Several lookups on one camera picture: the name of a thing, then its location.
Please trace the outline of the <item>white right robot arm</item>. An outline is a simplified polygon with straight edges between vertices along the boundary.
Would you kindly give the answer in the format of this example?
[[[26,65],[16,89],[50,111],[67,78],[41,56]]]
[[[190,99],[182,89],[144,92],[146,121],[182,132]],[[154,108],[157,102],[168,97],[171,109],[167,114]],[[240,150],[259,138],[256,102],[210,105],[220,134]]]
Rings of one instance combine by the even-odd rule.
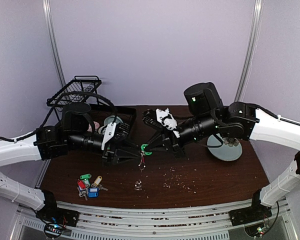
[[[177,123],[169,109],[147,110],[143,122],[156,133],[141,147],[143,153],[167,151],[183,157],[184,146],[215,136],[238,140],[275,143],[297,150],[288,168],[255,195],[256,202],[246,210],[249,220],[258,220],[266,208],[300,184],[300,123],[283,118],[254,103],[236,101],[224,106],[215,85],[201,82],[184,92],[192,117]]]

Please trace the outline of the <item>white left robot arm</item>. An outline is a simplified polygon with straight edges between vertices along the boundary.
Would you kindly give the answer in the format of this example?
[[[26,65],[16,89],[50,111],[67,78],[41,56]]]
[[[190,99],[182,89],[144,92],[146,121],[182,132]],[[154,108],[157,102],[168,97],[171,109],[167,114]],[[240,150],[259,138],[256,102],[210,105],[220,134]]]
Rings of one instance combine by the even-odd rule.
[[[141,157],[140,147],[128,140],[130,127],[111,122],[104,134],[95,130],[88,103],[65,105],[62,118],[55,126],[45,126],[33,135],[23,135],[12,141],[0,141],[0,167],[27,161],[45,161],[65,156],[72,150],[102,155],[104,165],[115,165]],[[32,208],[51,222],[62,218],[54,194],[31,188],[0,172],[0,197]]]

